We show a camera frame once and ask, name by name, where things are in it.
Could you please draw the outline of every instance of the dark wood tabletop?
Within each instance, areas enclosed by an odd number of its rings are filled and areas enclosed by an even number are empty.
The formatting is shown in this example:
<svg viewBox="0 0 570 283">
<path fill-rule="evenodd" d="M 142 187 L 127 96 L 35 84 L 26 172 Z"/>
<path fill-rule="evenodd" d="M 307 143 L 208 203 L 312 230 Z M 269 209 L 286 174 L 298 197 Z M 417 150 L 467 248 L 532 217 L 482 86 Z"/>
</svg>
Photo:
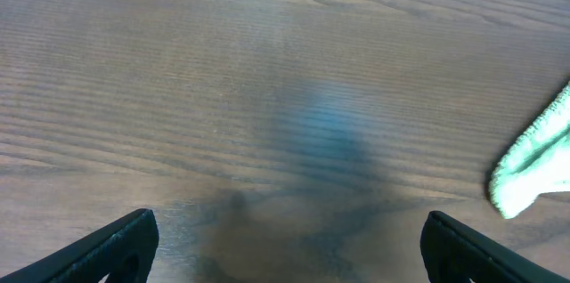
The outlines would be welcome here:
<svg viewBox="0 0 570 283">
<path fill-rule="evenodd" d="M 0 0 L 0 275 L 148 207 L 151 282 L 428 282 L 431 210 L 570 278 L 570 195 L 484 186 L 569 51 L 570 0 Z"/>
</svg>

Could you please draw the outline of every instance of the wood grain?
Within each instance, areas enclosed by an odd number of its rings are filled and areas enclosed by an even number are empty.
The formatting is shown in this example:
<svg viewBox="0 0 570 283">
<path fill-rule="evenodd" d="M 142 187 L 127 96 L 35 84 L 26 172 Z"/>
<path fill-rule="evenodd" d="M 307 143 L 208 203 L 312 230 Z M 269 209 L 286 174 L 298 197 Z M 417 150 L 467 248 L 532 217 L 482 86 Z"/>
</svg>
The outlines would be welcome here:
<svg viewBox="0 0 570 283">
<path fill-rule="evenodd" d="M 483 186 L 568 1 L 0 0 L 0 275 L 145 206 L 151 281 L 426 282 L 433 209 L 570 278 L 568 196 Z"/>
</svg>

